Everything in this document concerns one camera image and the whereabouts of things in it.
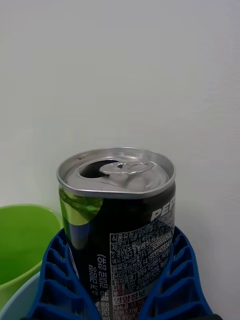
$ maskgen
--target white wall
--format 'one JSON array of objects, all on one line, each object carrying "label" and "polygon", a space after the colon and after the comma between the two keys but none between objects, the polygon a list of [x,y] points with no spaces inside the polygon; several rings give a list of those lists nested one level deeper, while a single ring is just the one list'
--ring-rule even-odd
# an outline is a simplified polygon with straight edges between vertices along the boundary
[{"label": "white wall", "polygon": [[0,205],[60,211],[58,164],[122,145],[175,162],[205,297],[238,320],[239,0],[2,0]]}]

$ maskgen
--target nutrition information label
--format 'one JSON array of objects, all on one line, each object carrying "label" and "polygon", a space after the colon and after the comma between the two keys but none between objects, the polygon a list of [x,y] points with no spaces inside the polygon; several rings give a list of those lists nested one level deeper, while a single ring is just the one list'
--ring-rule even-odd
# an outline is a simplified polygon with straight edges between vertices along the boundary
[{"label": "nutrition information label", "polygon": [[130,232],[110,234],[114,320],[136,319],[168,262],[174,226],[155,220]]}]

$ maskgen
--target dark can label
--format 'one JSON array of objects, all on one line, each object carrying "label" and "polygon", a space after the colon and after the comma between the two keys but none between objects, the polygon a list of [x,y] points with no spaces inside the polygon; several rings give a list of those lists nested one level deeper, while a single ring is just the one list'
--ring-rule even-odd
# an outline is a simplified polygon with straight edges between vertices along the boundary
[{"label": "dark can label", "polygon": [[168,262],[175,190],[103,199],[59,189],[73,268],[103,320],[134,320],[141,311]]}]

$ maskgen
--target aluminum can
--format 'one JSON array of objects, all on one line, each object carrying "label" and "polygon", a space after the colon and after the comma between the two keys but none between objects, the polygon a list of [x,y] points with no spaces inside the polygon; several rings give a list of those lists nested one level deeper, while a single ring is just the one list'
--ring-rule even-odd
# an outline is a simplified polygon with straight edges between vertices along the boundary
[{"label": "aluminum can", "polygon": [[74,155],[57,169],[75,273],[103,320],[134,320],[168,262],[175,226],[172,161],[112,147]]}]

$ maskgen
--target can opening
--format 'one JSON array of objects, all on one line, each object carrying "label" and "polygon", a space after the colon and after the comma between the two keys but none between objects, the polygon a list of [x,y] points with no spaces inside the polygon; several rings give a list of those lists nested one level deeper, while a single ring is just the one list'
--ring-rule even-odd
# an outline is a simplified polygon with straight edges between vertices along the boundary
[{"label": "can opening", "polygon": [[118,162],[117,160],[102,160],[97,161],[94,163],[91,163],[89,165],[86,165],[85,167],[81,168],[79,170],[80,176],[84,178],[100,178],[107,176],[107,174],[104,174],[100,172],[100,168],[104,165],[111,164],[113,162]]}]

